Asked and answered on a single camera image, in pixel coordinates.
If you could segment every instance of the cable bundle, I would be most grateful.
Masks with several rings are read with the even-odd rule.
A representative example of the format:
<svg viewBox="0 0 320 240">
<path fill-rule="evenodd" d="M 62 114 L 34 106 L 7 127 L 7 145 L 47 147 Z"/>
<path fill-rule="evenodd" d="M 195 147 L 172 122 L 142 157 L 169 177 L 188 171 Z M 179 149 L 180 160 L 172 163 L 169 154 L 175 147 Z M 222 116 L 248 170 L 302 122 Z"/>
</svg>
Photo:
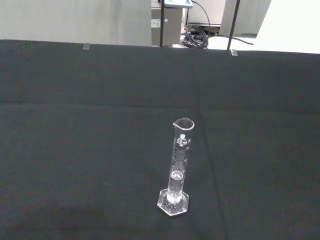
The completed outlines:
<svg viewBox="0 0 320 240">
<path fill-rule="evenodd" d="M 186 33 L 183 36 L 184 39 L 181 44 L 188 48 L 206 49 L 208 47 L 208 36 L 200 26 L 187 26 Z"/>
</svg>

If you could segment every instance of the white surface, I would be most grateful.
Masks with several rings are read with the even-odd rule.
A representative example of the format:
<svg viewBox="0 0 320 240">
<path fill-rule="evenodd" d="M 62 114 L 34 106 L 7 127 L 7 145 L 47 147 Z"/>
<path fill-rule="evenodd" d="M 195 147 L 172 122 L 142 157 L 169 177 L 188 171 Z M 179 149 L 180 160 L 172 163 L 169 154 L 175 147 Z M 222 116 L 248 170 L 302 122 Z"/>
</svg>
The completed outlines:
<svg viewBox="0 0 320 240">
<path fill-rule="evenodd" d="M 234 19 L 236 0 L 226 0 L 222 18 L 221 35 L 229 35 Z M 264 21 L 271 0 L 241 0 L 239 5 L 234 35 L 258 34 Z"/>
<path fill-rule="evenodd" d="M 209 16 L 212 25 L 220 25 L 224 14 L 226 0 L 195 0 L 200 4 Z M 205 12 L 197 4 L 193 4 L 190 10 L 189 23 L 201 23 L 208 25 Z"/>
<path fill-rule="evenodd" d="M 319 24 L 319 1 L 272 0 L 254 49 L 319 54 Z"/>
<path fill-rule="evenodd" d="M 252 44 L 254 44 L 256 40 L 255 38 L 251 38 L 251 37 L 237 37 L 237 38 Z M 226 37 L 220 37 L 220 36 L 210 37 L 208 49 L 226 50 L 228 47 L 228 41 L 229 41 L 229 38 L 226 38 Z M 254 50 L 253 47 L 254 47 L 253 45 L 249 45 L 244 42 L 233 39 L 231 41 L 230 49 L 250 51 L 250 50 Z"/>
<path fill-rule="evenodd" d="M 0 39 L 151 45 L 150 0 L 0 0 Z"/>
</svg>

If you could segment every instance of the white wall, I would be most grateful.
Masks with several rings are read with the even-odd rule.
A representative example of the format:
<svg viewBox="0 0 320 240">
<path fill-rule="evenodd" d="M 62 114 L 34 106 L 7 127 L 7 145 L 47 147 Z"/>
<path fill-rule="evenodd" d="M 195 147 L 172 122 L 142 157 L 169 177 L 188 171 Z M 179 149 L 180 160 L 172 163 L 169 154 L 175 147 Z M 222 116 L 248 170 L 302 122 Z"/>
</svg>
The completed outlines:
<svg viewBox="0 0 320 240">
<path fill-rule="evenodd" d="M 221 29 L 222 35 L 230 35 L 236 0 L 226 0 Z M 234 35 L 258 34 L 271 0 L 241 0 L 234 27 Z"/>
<path fill-rule="evenodd" d="M 150 0 L 1 0 L 0 39 L 151 45 Z"/>
<path fill-rule="evenodd" d="M 254 48 L 320 54 L 320 2 L 272 0 Z"/>
</svg>

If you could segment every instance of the black fabric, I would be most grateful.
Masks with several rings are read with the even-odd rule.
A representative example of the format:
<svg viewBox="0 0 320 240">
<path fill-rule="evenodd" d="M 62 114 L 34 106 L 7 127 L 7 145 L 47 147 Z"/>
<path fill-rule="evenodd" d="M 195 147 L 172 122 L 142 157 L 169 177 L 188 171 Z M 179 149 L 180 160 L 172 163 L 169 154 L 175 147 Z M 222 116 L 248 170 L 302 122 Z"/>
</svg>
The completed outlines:
<svg viewBox="0 0 320 240">
<path fill-rule="evenodd" d="M 82 46 L 0 41 L 0 239 L 320 238 L 318 55 Z"/>
</svg>

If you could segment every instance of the glass graduated cylinder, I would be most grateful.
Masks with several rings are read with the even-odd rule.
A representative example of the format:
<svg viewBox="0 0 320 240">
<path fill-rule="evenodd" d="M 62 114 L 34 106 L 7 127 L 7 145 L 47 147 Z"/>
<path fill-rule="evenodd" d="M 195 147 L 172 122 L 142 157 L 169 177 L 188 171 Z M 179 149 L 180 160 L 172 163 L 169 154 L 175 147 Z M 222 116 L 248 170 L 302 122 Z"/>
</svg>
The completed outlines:
<svg viewBox="0 0 320 240">
<path fill-rule="evenodd" d="M 169 176 L 167 199 L 171 203 L 178 203 L 182 196 L 188 156 L 191 144 L 191 131 L 177 128 L 173 141 L 173 151 Z"/>
</svg>

